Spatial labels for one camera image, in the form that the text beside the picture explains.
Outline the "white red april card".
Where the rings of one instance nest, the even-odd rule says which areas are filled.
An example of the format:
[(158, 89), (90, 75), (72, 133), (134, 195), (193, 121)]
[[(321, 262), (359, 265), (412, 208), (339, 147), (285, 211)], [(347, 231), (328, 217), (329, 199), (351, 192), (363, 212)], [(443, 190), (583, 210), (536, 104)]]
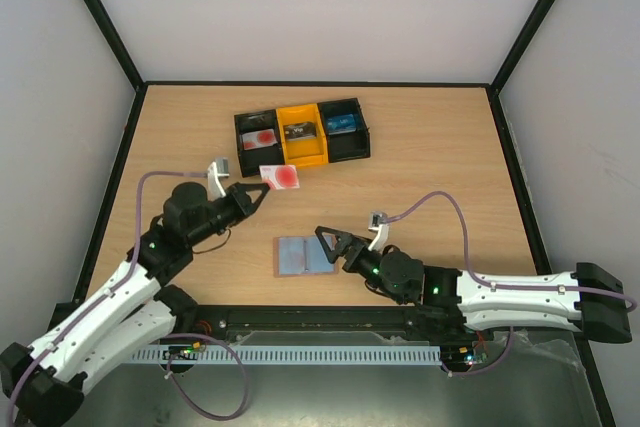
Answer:
[(260, 177), (272, 190), (289, 190), (300, 187), (297, 169), (294, 165), (261, 165)]

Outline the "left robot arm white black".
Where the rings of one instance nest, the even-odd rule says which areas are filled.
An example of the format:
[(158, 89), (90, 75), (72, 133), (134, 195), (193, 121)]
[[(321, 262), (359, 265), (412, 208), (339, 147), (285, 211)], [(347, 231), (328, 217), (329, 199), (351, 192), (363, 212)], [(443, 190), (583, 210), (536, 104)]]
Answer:
[(7, 425), (22, 414), (35, 426), (62, 426), (139, 349), (160, 339), (209, 341), (192, 330), (197, 302), (172, 281), (192, 262), (196, 245), (252, 216), (269, 190), (234, 183), (211, 200), (197, 182), (177, 185), (102, 287), (40, 338), (2, 352)]

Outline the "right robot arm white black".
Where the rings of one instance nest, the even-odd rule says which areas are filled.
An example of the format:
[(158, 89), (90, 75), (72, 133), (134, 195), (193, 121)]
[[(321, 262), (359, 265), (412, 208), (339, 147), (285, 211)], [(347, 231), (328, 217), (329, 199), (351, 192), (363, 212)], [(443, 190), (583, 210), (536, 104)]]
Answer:
[(395, 246), (378, 250), (370, 239), (328, 227), (315, 235), (329, 262), (342, 261), (370, 291), (416, 307), (450, 339), (508, 327), (567, 330), (607, 344), (632, 339), (632, 302), (622, 282), (594, 263), (541, 276), (493, 276), (431, 266)]

